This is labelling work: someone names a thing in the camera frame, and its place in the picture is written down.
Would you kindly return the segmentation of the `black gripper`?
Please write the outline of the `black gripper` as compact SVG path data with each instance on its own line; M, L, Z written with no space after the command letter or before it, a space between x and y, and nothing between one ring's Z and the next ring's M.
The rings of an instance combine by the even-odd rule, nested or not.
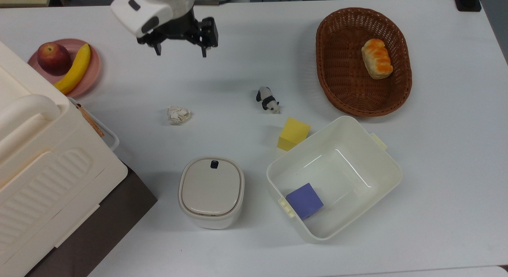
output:
M203 58L207 57L207 50L218 47L218 30L215 19L207 17L198 21L194 14L194 8L191 8L183 16L158 26L156 31L137 38L137 42L140 45L153 48L160 56L164 37L196 42L196 45L201 47Z

